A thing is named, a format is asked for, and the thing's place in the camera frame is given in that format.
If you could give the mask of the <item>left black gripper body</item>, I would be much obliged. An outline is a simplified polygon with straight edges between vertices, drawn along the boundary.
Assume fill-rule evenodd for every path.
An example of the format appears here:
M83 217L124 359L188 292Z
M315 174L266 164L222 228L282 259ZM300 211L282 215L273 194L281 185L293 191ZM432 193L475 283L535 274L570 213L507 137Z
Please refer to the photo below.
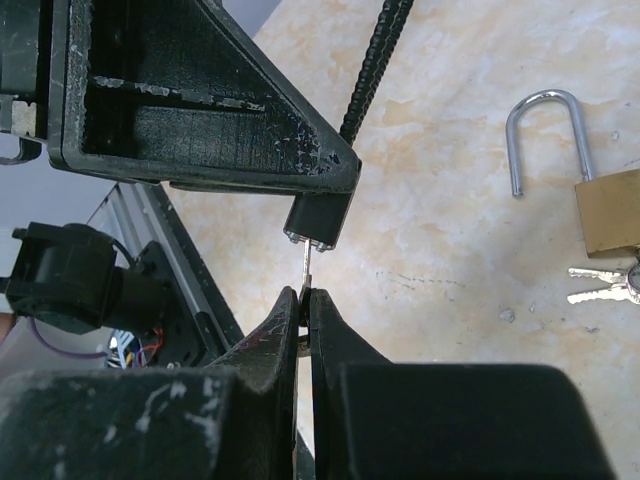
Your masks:
M36 159L47 139L53 3L1 3L1 132L18 139L3 165Z

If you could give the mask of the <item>black cable lock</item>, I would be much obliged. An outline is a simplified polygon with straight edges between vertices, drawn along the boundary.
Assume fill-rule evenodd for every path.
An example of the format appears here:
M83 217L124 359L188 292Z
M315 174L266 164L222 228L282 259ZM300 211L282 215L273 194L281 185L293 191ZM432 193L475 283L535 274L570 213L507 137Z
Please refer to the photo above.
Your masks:
M284 224L284 233L292 242L305 242L318 252L337 246L362 169L353 145L412 6L411 1L382 4L339 132L325 149L328 158L321 166L328 178L295 197Z

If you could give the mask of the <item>brass padlock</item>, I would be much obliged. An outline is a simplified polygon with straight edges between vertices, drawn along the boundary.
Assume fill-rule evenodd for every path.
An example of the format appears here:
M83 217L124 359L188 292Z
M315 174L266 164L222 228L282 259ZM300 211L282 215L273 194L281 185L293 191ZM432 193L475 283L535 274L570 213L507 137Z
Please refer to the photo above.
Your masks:
M579 162L580 182L574 186L586 254L590 258L615 258L639 254L639 170L598 177L588 140L584 113L570 92L547 89L520 100L505 123L511 194L524 195L519 144L519 122L531 108L556 102L568 111Z

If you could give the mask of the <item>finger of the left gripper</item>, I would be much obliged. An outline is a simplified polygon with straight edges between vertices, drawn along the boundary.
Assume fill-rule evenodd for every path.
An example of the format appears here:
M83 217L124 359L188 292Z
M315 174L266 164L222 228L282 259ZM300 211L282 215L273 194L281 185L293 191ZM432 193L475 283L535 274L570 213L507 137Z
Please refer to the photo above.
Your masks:
M217 1L57 1L51 164L193 191L296 195L337 132Z

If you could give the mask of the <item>silver key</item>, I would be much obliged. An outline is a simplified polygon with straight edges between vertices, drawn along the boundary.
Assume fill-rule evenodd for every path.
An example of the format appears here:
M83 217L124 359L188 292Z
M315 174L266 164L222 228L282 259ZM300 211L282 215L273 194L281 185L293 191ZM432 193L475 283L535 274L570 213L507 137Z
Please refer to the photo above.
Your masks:
M571 267L568 274L572 278L596 279L607 284L595 290L573 293L567 301L576 305L592 300L629 301L639 304L639 264L628 269L602 270Z
M312 243L310 239L307 239L304 244L304 261L303 261L303 281L300 292L300 321L299 324L301 327L309 328L309 304L310 304L310 294L311 294L311 283L312 283L312 275L310 271L311 266L311 253L312 253ZM299 355L301 357L306 357L310 355L310 335L305 334L299 337Z

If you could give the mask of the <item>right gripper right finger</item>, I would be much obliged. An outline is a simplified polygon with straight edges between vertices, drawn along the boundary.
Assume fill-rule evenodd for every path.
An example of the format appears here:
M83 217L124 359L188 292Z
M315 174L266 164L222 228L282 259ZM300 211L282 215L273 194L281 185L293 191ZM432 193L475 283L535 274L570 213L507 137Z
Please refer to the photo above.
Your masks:
M583 399L559 369L401 364L309 294L320 479L611 479Z

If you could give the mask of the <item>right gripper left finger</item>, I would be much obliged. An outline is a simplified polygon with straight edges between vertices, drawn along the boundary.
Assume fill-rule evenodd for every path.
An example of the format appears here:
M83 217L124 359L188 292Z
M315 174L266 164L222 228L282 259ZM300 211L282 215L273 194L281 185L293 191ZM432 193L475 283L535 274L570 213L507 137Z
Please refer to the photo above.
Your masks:
M27 371L1 384L5 479L291 479L296 292L201 368Z

